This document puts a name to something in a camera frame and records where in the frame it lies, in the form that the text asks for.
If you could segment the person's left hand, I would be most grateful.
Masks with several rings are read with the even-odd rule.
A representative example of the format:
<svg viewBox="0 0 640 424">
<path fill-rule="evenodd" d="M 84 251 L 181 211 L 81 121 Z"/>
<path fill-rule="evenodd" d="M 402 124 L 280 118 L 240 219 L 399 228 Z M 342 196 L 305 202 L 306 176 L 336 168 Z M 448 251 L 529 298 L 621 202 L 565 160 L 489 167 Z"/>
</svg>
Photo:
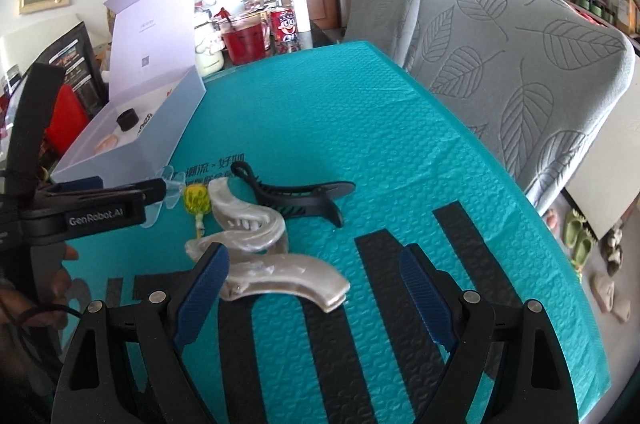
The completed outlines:
<svg viewBox="0 0 640 424">
<path fill-rule="evenodd" d="M 78 259 L 70 244 L 45 248 L 1 244 L 1 365 L 38 395 L 52 392 L 60 374 L 58 331 L 67 314 L 72 278 L 64 267 Z"/>
</svg>

